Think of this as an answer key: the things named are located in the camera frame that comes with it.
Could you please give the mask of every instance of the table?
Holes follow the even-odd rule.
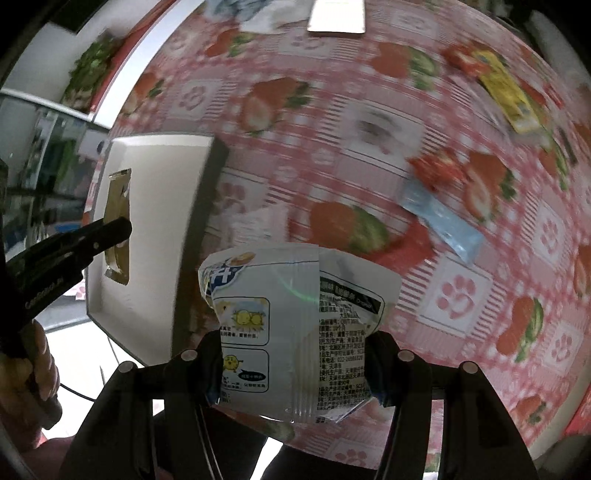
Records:
[[[475,151],[496,156],[495,167],[514,176],[512,198],[492,193],[496,208],[487,210],[473,199],[470,205],[459,187],[440,195],[484,234],[476,261],[467,267],[437,244],[434,261],[404,278],[397,309],[382,328],[430,362],[476,361],[530,445],[568,395],[591,346],[588,106],[519,39],[455,0],[370,0],[366,30],[355,39],[310,38],[301,22],[281,35],[240,34],[196,11],[154,57],[112,135],[214,132],[230,147],[203,257],[219,249],[225,215],[277,202],[290,205],[292,241],[311,238],[311,207],[331,200],[358,205],[400,234],[411,221],[395,201],[412,173],[409,157],[441,147],[462,161],[472,162]],[[449,80],[440,53],[467,40],[502,55],[564,129],[578,165],[561,173],[539,148],[506,141]],[[417,67],[418,57],[427,59],[426,70]],[[563,139],[555,139],[564,150]],[[533,341],[519,352],[499,343],[515,329],[514,310],[530,316],[539,309],[543,323]],[[195,339],[215,327],[197,302]],[[338,424],[271,430],[235,416],[306,452],[376,468],[392,411],[373,401]],[[434,403],[427,467],[438,462],[442,421],[443,406]]]

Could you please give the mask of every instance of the snack bag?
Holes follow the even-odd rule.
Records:
[[[518,134],[528,134],[541,128],[540,120],[530,102],[511,77],[509,71],[491,51],[475,51],[473,55],[486,62],[491,70],[479,76],[479,80],[499,104],[503,114]]]
[[[250,244],[210,255],[199,288],[220,321],[221,403],[276,420],[338,421],[369,399],[365,337],[401,278],[309,244]]]

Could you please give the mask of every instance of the cartoon illustration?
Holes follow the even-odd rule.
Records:
[[[506,356],[517,353],[515,363],[522,362],[543,326],[544,309],[538,299],[519,297],[511,310],[511,325],[496,341],[496,349]]]
[[[574,259],[573,285],[579,298],[591,293],[591,245],[579,245]]]
[[[433,90],[433,79],[439,67],[421,50],[397,43],[380,42],[379,55],[372,58],[370,66],[378,73],[392,78],[411,77],[420,90]]]
[[[228,57],[236,57],[243,52],[243,45],[250,43],[255,37],[255,34],[240,32],[238,28],[224,30],[205,50],[205,56],[211,58],[227,53]]]
[[[543,147],[538,153],[538,160],[552,178],[558,179],[561,190],[568,190],[569,164],[554,138],[549,138],[549,147]]]
[[[383,251],[390,242],[389,232],[379,219],[360,207],[338,202],[315,203],[310,211],[310,229],[309,243],[354,254]]]
[[[264,312],[249,312],[248,310],[240,310],[234,312],[232,320],[236,323],[236,326],[245,330],[262,330],[263,329],[263,318],[265,317]]]
[[[267,299],[220,299],[214,306],[222,325],[231,325],[238,332],[260,332],[267,326]]]
[[[250,263],[253,258],[255,258],[254,253],[243,253],[242,255],[238,255],[237,257],[233,257],[230,260],[228,260],[228,267],[241,267],[243,265]]]
[[[464,205],[479,222],[492,220],[499,211],[500,200],[512,200],[517,194],[513,172],[495,155],[470,152],[466,174],[469,181],[464,190]]]
[[[158,78],[152,72],[145,72],[140,75],[123,104],[121,113],[125,116],[135,113],[147,99],[155,98],[164,91],[162,88],[163,84],[164,79]]]
[[[546,402],[539,395],[522,398],[511,409],[509,414],[518,429],[527,425],[535,425],[542,421],[541,414],[546,408]]]
[[[238,369],[241,363],[242,360],[239,360],[236,355],[226,355],[223,358],[223,369],[230,370],[236,373],[236,370]]]
[[[290,77],[255,83],[242,101],[238,123],[244,131],[259,135],[279,120],[283,109],[298,109],[310,103],[309,90],[307,82]]]

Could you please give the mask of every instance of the metal screw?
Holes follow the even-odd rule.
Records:
[[[197,358],[197,352],[195,350],[185,350],[181,353],[181,358],[186,362],[192,362]]]
[[[119,364],[119,366],[117,367],[117,369],[122,373],[122,374],[126,374],[127,372],[130,372],[133,367],[135,367],[135,363],[130,362],[129,360],[126,360],[125,362],[121,362]]]
[[[476,365],[474,362],[466,362],[462,365],[462,368],[464,369],[464,372],[468,374],[473,375],[478,372],[478,365]]]
[[[398,352],[398,358],[403,362],[412,362],[414,360],[414,353],[410,350],[400,350]]]

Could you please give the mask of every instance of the nutrition label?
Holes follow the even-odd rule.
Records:
[[[335,420],[329,412],[351,408],[368,398],[365,384],[366,326],[345,290],[335,282],[322,285],[320,293],[320,387],[317,408]],[[335,290],[339,294],[329,293]]]

